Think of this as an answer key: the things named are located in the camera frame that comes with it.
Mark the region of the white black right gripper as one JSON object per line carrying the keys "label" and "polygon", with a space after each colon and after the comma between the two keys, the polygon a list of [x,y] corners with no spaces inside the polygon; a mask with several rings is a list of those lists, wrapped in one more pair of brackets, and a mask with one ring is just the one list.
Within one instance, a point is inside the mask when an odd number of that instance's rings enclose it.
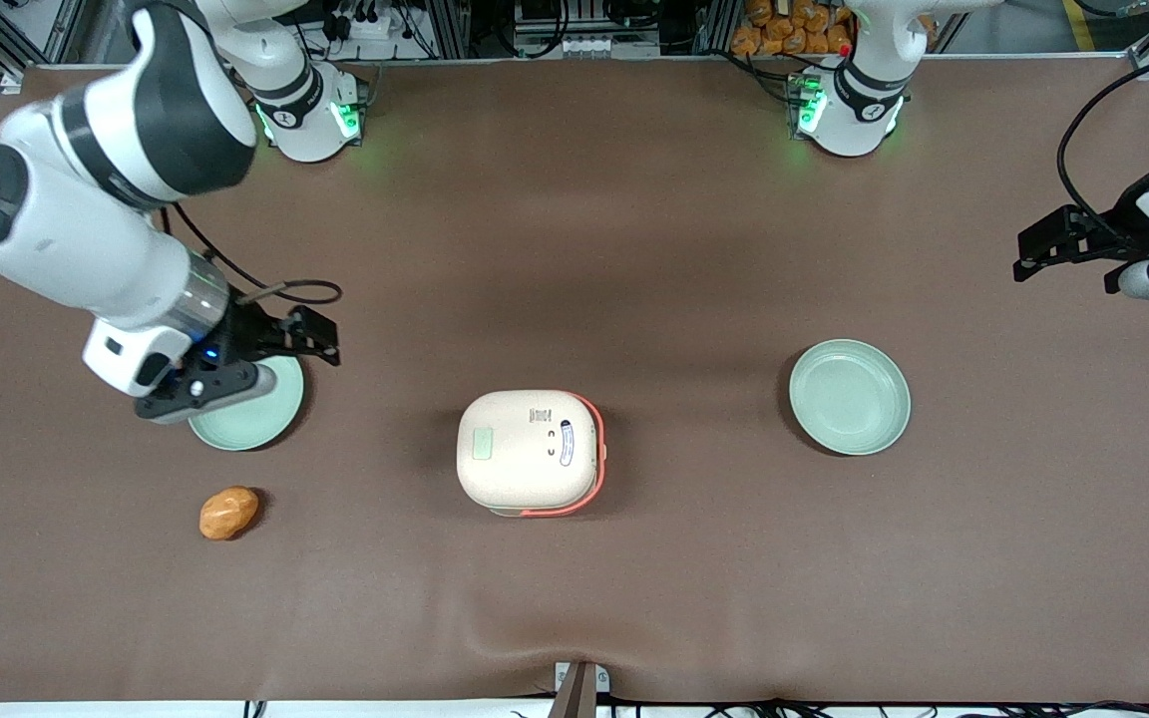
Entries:
{"label": "white black right gripper", "polygon": [[[287,333],[282,342],[282,330]],[[278,388],[259,360],[282,350],[338,366],[336,323],[310,306],[279,322],[259,304],[172,309],[164,319],[125,330],[97,318],[83,350],[97,377],[132,397],[265,397]]]}

